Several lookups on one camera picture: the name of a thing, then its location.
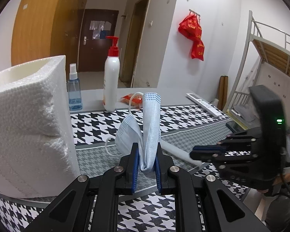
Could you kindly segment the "red hanging bag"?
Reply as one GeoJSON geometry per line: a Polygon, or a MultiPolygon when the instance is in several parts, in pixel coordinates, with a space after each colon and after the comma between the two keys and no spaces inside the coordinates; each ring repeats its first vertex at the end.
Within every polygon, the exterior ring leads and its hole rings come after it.
{"type": "Polygon", "coordinates": [[[178,32],[192,41],[191,59],[204,61],[205,46],[202,42],[200,16],[192,11],[179,23],[178,32]]]}

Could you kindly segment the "white styrofoam box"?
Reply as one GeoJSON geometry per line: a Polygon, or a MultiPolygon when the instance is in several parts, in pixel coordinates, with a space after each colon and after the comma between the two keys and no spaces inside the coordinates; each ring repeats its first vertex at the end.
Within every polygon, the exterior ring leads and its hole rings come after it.
{"type": "Polygon", "coordinates": [[[66,89],[66,57],[0,72],[0,193],[60,194],[80,174],[66,89]]]}

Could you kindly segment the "light blue face mask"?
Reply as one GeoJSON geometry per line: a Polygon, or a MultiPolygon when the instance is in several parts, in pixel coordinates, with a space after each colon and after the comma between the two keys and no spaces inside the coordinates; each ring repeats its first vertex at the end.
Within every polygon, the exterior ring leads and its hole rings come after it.
{"type": "Polygon", "coordinates": [[[116,135],[115,146],[122,155],[128,155],[133,143],[138,144],[139,168],[144,174],[151,174],[154,170],[154,162],[157,154],[158,143],[161,139],[160,112],[161,97],[158,93],[145,93],[142,99],[143,128],[132,114],[129,114],[121,122],[116,135]]]}

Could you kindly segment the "white red pump bottle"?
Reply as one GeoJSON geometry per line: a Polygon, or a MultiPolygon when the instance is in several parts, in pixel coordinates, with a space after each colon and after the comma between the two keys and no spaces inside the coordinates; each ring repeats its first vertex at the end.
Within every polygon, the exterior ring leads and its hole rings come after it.
{"type": "Polygon", "coordinates": [[[118,37],[107,36],[112,41],[105,61],[103,104],[107,112],[114,112],[117,102],[117,89],[120,71],[118,37]]]}

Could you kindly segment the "metal bunk bed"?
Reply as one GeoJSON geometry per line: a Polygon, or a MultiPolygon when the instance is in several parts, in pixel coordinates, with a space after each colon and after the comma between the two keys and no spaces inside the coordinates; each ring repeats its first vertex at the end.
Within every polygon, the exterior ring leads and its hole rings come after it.
{"type": "Polygon", "coordinates": [[[287,126],[290,127],[290,34],[283,32],[283,44],[274,43],[262,35],[262,24],[254,19],[250,11],[244,51],[223,111],[243,129],[257,127],[259,117],[252,105],[249,88],[264,85],[282,99],[287,126]],[[242,79],[250,45],[253,45],[258,53],[258,63],[242,79]]]}

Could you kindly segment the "dark brown door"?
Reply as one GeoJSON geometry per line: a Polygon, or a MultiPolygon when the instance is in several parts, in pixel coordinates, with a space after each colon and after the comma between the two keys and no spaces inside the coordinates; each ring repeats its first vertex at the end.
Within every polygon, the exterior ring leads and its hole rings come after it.
{"type": "Polygon", "coordinates": [[[115,35],[119,12],[109,9],[86,9],[80,33],[79,72],[102,72],[115,35]]]}

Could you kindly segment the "wooden wardrobe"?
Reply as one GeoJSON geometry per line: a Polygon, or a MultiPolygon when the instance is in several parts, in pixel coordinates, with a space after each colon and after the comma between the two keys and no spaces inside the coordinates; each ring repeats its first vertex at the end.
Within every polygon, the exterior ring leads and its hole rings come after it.
{"type": "Polygon", "coordinates": [[[87,0],[21,0],[15,17],[11,64],[65,55],[78,59],[79,36],[87,0]]]}

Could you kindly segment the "blue spray bottle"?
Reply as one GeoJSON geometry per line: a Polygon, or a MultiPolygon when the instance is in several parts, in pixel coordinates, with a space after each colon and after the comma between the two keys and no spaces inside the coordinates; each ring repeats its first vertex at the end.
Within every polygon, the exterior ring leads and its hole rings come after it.
{"type": "Polygon", "coordinates": [[[77,73],[77,64],[69,65],[69,79],[67,82],[68,104],[70,111],[80,111],[83,108],[80,80],[77,73]]]}

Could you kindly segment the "wooden planks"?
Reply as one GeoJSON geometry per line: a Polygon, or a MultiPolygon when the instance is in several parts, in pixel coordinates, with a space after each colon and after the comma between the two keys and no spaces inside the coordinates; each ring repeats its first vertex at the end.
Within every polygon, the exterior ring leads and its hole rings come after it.
{"type": "Polygon", "coordinates": [[[223,110],[227,101],[227,91],[228,91],[228,76],[221,76],[219,79],[218,86],[218,105],[219,110],[223,110]]]}

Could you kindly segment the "red snack packet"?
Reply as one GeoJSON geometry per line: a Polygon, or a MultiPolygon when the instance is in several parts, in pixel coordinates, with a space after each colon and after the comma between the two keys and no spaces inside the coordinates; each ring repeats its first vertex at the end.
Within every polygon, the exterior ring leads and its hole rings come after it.
{"type": "Polygon", "coordinates": [[[133,107],[140,107],[142,104],[142,99],[143,99],[143,93],[137,92],[134,94],[128,94],[123,96],[120,99],[120,102],[133,106],[133,107]]]}

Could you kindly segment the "white remote control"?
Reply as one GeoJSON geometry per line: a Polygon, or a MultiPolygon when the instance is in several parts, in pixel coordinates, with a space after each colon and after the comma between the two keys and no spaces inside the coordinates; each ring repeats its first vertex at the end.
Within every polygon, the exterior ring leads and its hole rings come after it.
{"type": "Polygon", "coordinates": [[[223,115],[221,111],[194,93],[186,93],[186,97],[215,118],[219,118],[223,115]]]}

